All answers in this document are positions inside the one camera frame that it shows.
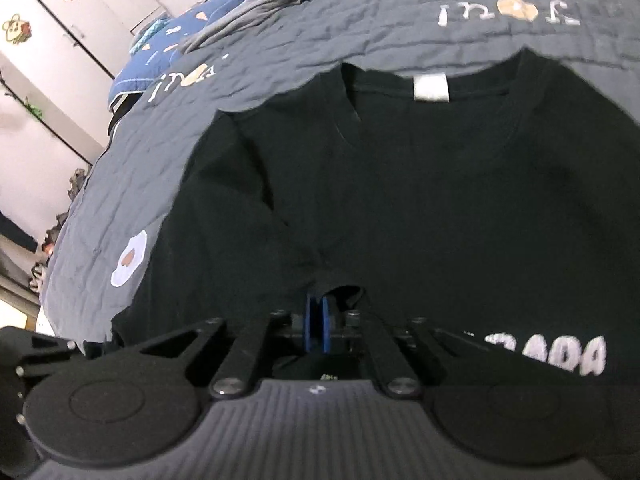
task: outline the gray towel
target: gray towel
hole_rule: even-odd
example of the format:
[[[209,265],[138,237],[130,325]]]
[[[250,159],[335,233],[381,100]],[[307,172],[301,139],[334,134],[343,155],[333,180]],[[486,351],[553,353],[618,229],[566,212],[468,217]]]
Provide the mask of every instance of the gray towel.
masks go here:
[[[234,10],[207,25],[198,34],[194,34],[180,44],[182,53],[193,52],[201,46],[208,46],[233,32],[259,25],[268,17],[283,9],[307,0],[245,0]]]

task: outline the bed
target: bed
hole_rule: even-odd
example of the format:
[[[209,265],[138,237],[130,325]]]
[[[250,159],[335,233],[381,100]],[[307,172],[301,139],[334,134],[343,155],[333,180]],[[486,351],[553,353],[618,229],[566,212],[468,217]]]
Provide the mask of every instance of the bed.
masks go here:
[[[72,204],[41,300],[53,330],[110,338],[140,284],[195,143],[217,109],[242,110],[342,60],[399,75],[456,75],[528,45],[640,121],[640,0],[313,0],[175,61],[117,124]],[[145,233],[140,266],[111,275]]]

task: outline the clothing label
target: clothing label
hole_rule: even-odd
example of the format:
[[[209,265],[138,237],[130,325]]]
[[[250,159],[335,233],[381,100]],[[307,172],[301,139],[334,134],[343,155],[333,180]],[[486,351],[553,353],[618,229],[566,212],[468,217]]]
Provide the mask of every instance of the clothing label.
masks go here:
[[[449,85],[444,72],[414,77],[414,99],[416,101],[449,102]]]

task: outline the t-shirt neckline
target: t-shirt neckline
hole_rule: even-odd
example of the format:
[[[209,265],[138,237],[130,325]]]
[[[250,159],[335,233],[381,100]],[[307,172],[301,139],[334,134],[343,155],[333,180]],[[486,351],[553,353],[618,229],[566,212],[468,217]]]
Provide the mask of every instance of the t-shirt neckline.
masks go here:
[[[484,70],[447,78],[450,101],[495,94],[508,88],[502,112],[491,119],[491,124],[482,125],[485,130],[499,128],[504,132],[503,145],[507,145],[517,136],[522,124],[544,97],[552,79],[553,67],[554,63],[548,58],[523,48],[507,60]],[[437,73],[437,70],[424,73]],[[320,82],[329,116],[342,138],[356,149],[360,147],[358,140],[362,138],[362,122],[349,99],[348,91],[378,92],[414,101],[411,78],[363,70],[346,62],[321,74]],[[446,102],[430,104],[448,105]],[[496,147],[498,151],[502,148],[503,146]]]

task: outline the bolt head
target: bolt head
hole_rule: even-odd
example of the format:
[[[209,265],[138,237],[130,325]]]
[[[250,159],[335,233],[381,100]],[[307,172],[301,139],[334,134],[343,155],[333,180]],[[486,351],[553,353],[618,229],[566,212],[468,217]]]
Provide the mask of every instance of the bolt head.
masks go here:
[[[362,316],[360,315],[359,310],[348,310],[347,312],[345,312],[344,323],[346,326],[357,328],[360,326],[361,320]]]
[[[228,377],[215,383],[213,391],[222,396],[234,396],[244,392],[245,387],[244,381],[235,377]]]
[[[322,386],[322,384],[316,384],[309,388],[309,393],[314,395],[322,395],[326,392],[326,387]]]
[[[409,396],[418,392],[420,384],[411,377],[396,377],[387,388],[396,395]]]

